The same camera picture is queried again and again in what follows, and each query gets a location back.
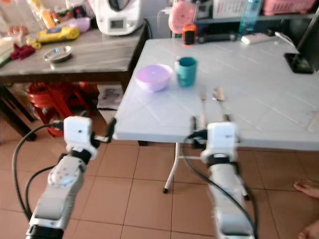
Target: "shelf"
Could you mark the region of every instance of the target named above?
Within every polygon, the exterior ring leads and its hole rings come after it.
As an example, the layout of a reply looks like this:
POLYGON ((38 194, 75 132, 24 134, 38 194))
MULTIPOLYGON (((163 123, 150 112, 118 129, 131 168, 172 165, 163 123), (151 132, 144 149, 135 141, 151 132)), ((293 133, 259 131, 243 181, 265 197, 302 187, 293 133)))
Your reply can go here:
MULTIPOLYGON (((312 19, 314 18, 314 13, 309 14, 283 14, 274 16, 259 16, 258 21, 273 21, 282 19, 312 19)), ((208 23, 225 23, 225 22, 240 22, 240 17, 231 18, 203 18, 198 19, 196 23, 208 24, 208 23)))

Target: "human foot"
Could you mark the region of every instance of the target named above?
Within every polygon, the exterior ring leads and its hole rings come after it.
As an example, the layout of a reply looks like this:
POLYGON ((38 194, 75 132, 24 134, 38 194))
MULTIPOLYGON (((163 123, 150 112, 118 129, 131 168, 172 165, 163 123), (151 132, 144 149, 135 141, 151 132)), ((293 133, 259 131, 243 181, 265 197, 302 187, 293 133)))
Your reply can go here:
POLYGON ((298 239, 319 239, 319 220, 299 233, 298 239))
POLYGON ((295 182, 294 187, 310 197, 319 199, 319 183, 310 180, 298 180, 295 182))

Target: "teal cup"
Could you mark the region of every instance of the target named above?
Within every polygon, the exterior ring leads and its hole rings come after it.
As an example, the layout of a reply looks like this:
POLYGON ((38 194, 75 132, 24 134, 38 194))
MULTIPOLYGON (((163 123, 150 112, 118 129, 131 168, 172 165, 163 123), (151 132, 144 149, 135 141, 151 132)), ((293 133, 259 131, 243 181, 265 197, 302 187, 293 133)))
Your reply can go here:
POLYGON ((182 87, 192 86, 196 79, 197 61, 193 57, 176 60, 175 70, 178 84, 182 87))

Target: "metal spoon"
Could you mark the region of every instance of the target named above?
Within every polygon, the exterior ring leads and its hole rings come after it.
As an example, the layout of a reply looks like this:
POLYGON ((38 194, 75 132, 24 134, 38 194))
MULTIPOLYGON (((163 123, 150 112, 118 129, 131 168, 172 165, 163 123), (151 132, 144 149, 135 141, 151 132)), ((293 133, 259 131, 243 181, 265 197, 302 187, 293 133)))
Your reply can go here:
POLYGON ((201 127, 207 128, 207 118, 206 118, 206 109, 205 109, 205 101, 206 101, 206 90, 205 89, 202 89, 199 92, 199 98, 201 100, 201 106, 202 106, 202 114, 200 117, 201 127))
POLYGON ((223 114, 223 120, 224 121, 232 121, 230 114, 226 114, 226 108, 223 104, 223 102, 225 101, 225 95, 224 95, 224 90, 221 87, 216 87, 213 90, 213 100, 217 101, 219 103, 221 112, 223 114))

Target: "red cloth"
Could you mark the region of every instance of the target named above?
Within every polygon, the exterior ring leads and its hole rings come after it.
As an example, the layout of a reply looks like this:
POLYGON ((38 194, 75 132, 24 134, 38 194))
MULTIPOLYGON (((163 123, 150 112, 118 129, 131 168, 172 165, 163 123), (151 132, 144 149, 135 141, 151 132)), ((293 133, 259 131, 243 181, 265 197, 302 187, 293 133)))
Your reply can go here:
POLYGON ((23 45, 22 47, 19 47, 17 44, 14 44, 13 48, 14 51, 10 54, 10 58, 12 60, 23 60, 35 52, 35 49, 29 45, 23 45))

